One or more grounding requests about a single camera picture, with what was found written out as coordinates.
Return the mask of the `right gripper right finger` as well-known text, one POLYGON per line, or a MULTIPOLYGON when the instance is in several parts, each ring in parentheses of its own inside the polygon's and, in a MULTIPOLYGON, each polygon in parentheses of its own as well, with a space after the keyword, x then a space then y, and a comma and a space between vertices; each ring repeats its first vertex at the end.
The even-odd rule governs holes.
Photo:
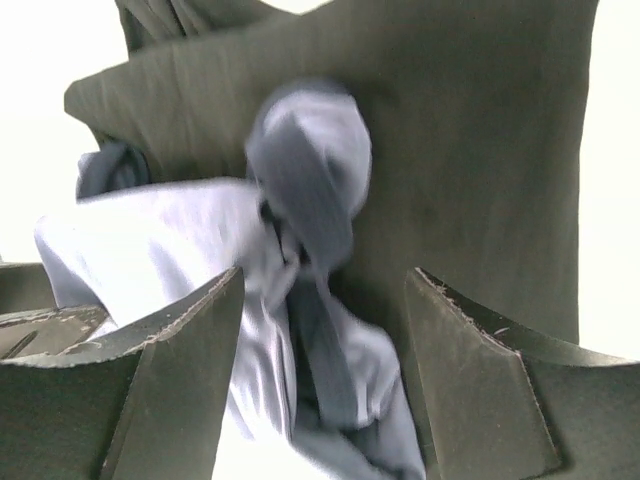
POLYGON ((539 333, 422 269, 410 387, 431 479, 635 479, 639 365, 539 333))

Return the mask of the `black tank top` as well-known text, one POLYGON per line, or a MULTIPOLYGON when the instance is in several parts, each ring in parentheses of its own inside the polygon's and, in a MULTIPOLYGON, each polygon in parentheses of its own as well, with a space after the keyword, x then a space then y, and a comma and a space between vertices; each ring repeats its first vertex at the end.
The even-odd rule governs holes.
POLYGON ((278 86, 332 77, 371 132, 355 252, 332 281, 397 343, 421 267, 569 342, 578 333, 579 151, 593 1, 121 1, 128 60, 73 82, 65 111, 139 148, 157 181, 238 176, 278 86))

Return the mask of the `blue printed tank top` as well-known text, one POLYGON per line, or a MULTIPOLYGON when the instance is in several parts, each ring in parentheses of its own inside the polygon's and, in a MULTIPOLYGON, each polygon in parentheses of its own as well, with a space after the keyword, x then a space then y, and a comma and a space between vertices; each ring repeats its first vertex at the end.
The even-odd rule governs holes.
POLYGON ((147 185, 39 220, 61 307, 99 305, 107 334, 238 267, 245 298, 218 479, 422 479, 388 335, 334 297, 365 203, 371 141, 355 99, 308 79, 276 90, 245 179, 147 185))

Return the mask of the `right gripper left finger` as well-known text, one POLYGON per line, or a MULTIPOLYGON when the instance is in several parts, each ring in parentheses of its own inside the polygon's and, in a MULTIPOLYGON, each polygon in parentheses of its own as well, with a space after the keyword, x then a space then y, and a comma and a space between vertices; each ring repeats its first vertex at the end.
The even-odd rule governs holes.
POLYGON ((208 479, 244 300, 231 269, 57 355, 1 356, 5 479, 208 479))

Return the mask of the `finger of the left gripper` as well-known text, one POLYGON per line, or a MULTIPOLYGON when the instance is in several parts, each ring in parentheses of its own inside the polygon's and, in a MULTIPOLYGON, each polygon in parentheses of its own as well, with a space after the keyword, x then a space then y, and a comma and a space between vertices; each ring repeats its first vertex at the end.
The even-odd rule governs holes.
POLYGON ((41 264, 1 265, 3 358, 60 354, 86 341, 106 319, 100 307, 57 307, 41 264))

